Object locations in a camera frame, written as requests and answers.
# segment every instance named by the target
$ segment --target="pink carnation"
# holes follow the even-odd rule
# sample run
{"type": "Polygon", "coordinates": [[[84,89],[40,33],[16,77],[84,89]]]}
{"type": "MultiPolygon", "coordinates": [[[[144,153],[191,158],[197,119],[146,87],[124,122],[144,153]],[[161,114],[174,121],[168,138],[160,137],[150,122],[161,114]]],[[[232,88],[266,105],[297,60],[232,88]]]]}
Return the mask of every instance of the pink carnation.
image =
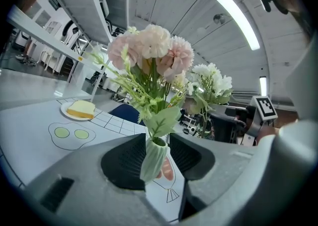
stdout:
{"type": "Polygon", "coordinates": [[[139,51],[136,47],[135,34],[125,32],[119,35],[112,43],[108,44],[108,58],[112,61],[113,66],[117,69],[124,69],[124,60],[121,58],[121,52],[126,44],[128,44],[128,57],[130,60],[130,66],[135,66],[139,59],[139,51]]]}
{"type": "Polygon", "coordinates": [[[157,72],[167,82],[172,82],[176,75],[187,71],[193,63],[191,44],[181,37],[171,38],[171,49],[162,58],[156,58],[157,72]]]}

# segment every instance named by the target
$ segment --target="white plate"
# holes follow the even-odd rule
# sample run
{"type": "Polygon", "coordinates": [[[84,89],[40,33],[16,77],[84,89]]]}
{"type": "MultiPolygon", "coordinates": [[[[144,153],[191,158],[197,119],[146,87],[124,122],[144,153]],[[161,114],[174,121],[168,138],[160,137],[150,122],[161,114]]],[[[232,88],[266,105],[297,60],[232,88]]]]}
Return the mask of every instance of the white plate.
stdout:
{"type": "Polygon", "coordinates": [[[70,115],[67,110],[68,108],[73,104],[74,102],[64,102],[62,105],[61,105],[61,112],[69,117],[69,118],[72,118],[74,120],[78,120],[78,121],[87,121],[87,120],[90,120],[90,118],[86,118],[86,117],[76,117],[76,116],[72,116],[70,115]]]}

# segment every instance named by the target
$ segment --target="slice of bread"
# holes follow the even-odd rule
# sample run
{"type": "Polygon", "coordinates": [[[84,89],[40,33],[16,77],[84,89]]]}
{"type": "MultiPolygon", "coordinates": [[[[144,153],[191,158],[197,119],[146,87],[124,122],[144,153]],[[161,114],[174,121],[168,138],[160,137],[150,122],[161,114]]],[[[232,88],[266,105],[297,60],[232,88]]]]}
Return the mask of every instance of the slice of bread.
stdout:
{"type": "Polygon", "coordinates": [[[95,104],[78,100],[74,102],[68,109],[67,112],[76,117],[94,118],[95,104]]]}

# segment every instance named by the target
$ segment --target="table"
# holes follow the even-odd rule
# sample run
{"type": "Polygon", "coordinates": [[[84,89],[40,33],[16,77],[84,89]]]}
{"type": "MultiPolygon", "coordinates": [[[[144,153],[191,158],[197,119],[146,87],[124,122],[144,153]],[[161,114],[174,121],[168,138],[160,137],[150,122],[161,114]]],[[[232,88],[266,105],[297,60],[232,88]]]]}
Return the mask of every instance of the table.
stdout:
{"type": "Polygon", "coordinates": [[[188,128],[189,128],[189,126],[190,126],[192,120],[194,121],[194,124],[195,124],[195,122],[196,122],[195,119],[193,119],[193,118],[191,118],[191,117],[188,117],[187,115],[184,115],[184,117],[186,117],[187,119],[190,120],[190,121],[189,121],[189,124],[188,124],[188,128]]]}
{"type": "MultiPolygon", "coordinates": [[[[104,143],[116,138],[145,133],[145,126],[112,116],[99,109],[90,121],[75,121],[60,112],[64,102],[76,98],[47,101],[0,111],[1,166],[9,181],[24,189],[34,178],[72,151],[104,143]],[[66,137],[58,137],[55,130],[65,128],[66,137]],[[86,132],[87,138],[77,138],[76,131],[86,132]]],[[[184,178],[170,154],[175,182],[165,189],[155,181],[146,185],[146,198],[167,222],[176,222],[181,206],[184,178]],[[177,194],[167,199],[167,193],[177,194]]]]}

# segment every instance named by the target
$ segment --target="light green vase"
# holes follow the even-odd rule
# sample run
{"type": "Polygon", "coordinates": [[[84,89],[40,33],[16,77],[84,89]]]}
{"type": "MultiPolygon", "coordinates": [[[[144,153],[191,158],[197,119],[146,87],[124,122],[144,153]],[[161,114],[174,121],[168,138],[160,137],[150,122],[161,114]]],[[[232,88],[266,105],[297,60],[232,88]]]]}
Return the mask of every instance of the light green vase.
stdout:
{"type": "Polygon", "coordinates": [[[153,181],[159,174],[167,155],[168,144],[159,146],[150,139],[146,140],[146,157],[141,166],[140,179],[145,183],[153,181]]]}

